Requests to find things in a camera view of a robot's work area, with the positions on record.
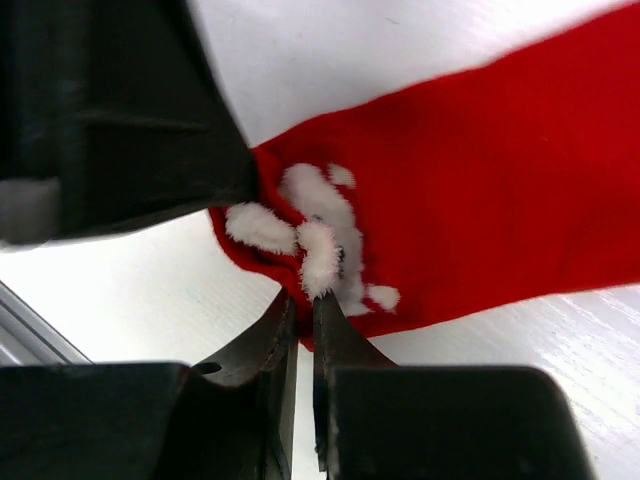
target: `white fur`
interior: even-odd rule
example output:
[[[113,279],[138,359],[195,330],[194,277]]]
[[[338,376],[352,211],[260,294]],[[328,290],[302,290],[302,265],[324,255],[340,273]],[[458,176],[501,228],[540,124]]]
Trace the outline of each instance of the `white fur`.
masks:
[[[329,179],[334,185],[356,188],[356,179],[351,170],[332,163],[329,165]]]
[[[345,223],[355,226],[351,205],[325,179],[318,167],[298,163],[288,168],[284,172],[280,191],[307,218],[317,214],[332,227]]]
[[[400,301],[398,289],[388,286],[367,285],[367,296],[387,312],[393,312]]]
[[[307,251],[302,261],[302,287],[310,299],[322,297],[338,278],[339,258],[331,228],[321,222],[305,222],[298,227],[298,243]]]
[[[229,208],[226,229],[236,242],[273,253],[296,251],[295,229],[258,203],[241,203]]]

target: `black plastic part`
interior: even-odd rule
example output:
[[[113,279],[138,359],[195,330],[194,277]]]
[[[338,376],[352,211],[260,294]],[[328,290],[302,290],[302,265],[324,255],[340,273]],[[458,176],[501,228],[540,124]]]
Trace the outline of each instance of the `black plastic part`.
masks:
[[[313,304],[313,415],[320,471],[327,469],[329,388],[337,367],[396,367],[345,317],[333,292]]]
[[[193,367],[154,479],[290,480],[297,349],[295,306],[282,291]]]
[[[564,395],[518,367],[333,372],[331,480],[593,480]]]
[[[186,0],[0,4],[0,181],[59,184],[51,228],[7,226],[44,201],[5,208],[0,239],[126,232],[255,198]]]
[[[282,293],[193,368],[0,368],[0,478],[290,480],[297,345]]]
[[[0,368],[0,478],[151,478],[187,370],[170,364]]]

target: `white fluffy trim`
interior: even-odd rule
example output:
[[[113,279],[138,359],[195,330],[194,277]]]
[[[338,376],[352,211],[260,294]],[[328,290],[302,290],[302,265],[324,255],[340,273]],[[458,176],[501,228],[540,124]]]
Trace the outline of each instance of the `white fluffy trim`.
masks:
[[[227,210],[227,234],[236,242],[273,253],[293,254],[296,231],[258,203],[241,203]]]
[[[351,170],[336,165],[335,163],[329,165],[329,178],[334,185],[356,188],[356,179],[353,173],[351,173]]]
[[[393,312],[400,301],[398,289],[386,285],[368,285],[367,296],[387,312]]]
[[[300,269],[302,288],[313,300],[326,294],[338,279],[339,251],[331,228],[321,222],[300,225],[298,243],[307,251]]]

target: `white table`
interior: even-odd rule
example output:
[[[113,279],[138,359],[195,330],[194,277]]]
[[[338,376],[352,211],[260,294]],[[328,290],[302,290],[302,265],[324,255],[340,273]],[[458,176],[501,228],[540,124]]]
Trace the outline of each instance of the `white table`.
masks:
[[[194,10],[255,144],[311,115],[481,64],[614,3],[199,0]],[[198,361],[279,289],[234,267],[203,213],[120,238],[4,251],[0,280],[93,361]],[[571,400],[600,478],[640,478],[640,288],[531,300],[375,343],[400,363],[543,368]],[[310,354],[300,362],[294,478],[320,479]]]

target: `white surface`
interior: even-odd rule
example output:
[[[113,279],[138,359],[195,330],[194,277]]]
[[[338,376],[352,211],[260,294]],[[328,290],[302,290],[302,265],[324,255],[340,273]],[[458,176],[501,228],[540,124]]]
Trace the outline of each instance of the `white surface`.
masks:
[[[610,0],[200,0],[251,143],[324,111],[482,63]],[[278,290],[222,255],[196,214],[136,235],[0,254],[0,279],[96,361],[195,362]],[[507,306],[375,343],[403,363],[524,363],[563,386],[602,480],[640,478],[640,289]],[[294,477],[315,473],[300,354]]]

